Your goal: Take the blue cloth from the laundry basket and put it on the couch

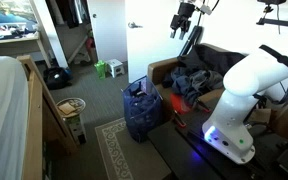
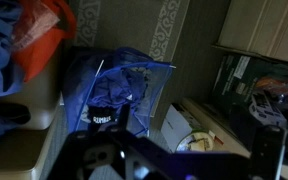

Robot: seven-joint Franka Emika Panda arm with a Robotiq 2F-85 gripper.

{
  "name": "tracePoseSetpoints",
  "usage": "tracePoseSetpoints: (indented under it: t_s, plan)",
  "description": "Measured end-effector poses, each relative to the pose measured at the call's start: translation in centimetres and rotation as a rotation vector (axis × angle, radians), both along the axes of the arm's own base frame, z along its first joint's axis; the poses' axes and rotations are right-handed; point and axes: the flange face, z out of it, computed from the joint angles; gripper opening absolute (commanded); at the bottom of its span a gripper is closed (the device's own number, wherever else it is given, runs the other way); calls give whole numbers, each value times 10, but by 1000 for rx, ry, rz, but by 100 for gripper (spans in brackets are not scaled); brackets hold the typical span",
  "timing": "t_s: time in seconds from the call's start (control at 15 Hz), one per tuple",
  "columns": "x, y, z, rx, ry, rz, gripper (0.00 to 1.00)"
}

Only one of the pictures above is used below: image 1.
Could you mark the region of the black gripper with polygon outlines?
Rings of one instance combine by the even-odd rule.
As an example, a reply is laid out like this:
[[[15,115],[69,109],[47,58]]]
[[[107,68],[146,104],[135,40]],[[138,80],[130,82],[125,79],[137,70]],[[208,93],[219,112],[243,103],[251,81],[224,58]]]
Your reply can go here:
[[[176,35],[176,31],[178,28],[181,29],[181,33],[179,36],[180,40],[183,40],[185,33],[189,30],[190,21],[189,19],[192,17],[193,12],[195,11],[195,6],[190,3],[181,2],[178,12],[173,16],[171,21],[171,33],[170,38],[174,38]]]

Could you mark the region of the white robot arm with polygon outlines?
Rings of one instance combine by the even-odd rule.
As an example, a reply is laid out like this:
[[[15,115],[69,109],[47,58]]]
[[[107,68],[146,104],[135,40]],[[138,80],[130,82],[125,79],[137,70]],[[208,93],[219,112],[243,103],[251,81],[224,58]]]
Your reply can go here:
[[[189,105],[196,104],[205,89],[224,90],[202,124],[203,139],[237,164],[245,164],[255,155],[244,119],[261,97],[269,96],[268,89],[288,78],[288,28],[280,35],[261,36],[252,20],[248,12],[216,15],[213,35],[234,46],[251,44],[254,50],[237,60],[194,61],[189,65],[193,72],[176,76],[172,84],[173,91]]]

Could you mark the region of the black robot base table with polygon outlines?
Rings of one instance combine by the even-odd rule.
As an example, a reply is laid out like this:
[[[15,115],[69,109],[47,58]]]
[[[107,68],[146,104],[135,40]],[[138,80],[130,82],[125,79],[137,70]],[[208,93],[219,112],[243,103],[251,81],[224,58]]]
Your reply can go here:
[[[148,133],[176,180],[288,180],[288,140],[266,125],[253,123],[256,154],[238,165],[208,145],[201,134],[204,112],[183,115],[187,126],[169,121]]]

